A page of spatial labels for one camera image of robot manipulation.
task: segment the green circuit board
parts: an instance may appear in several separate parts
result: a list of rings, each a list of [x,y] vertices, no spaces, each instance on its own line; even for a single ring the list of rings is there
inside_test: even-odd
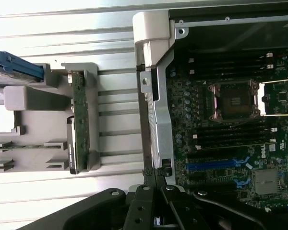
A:
[[[87,157],[89,155],[90,137],[88,121],[88,105],[86,100],[86,80],[83,72],[73,71],[71,73],[73,92],[73,130],[74,130],[74,160],[70,160],[70,171],[78,174],[87,168]]]
[[[287,212],[288,50],[184,56],[167,68],[177,184]]]

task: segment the black pcie slot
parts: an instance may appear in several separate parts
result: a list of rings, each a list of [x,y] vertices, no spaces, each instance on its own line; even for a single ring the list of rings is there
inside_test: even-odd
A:
[[[214,160],[233,158],[237,155],[237,149],[227,148],[227,149],[214,149],[214,150],[195,150],[187,153],[187,158],[189,160],[199,159],[199,158],[211,158]]]

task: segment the screw hole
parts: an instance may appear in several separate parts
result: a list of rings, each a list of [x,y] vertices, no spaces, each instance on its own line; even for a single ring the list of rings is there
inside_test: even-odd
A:
[[[148,85],[150,85],[150,80],[147,78],[144,78],[142,83],[143,83],[143,85],[148,86]]]
[[[143,219],[141,218],[138,218],[138,219],[135,219],[134,222],[136,222],[137,224],[140,224],[143,222]]]

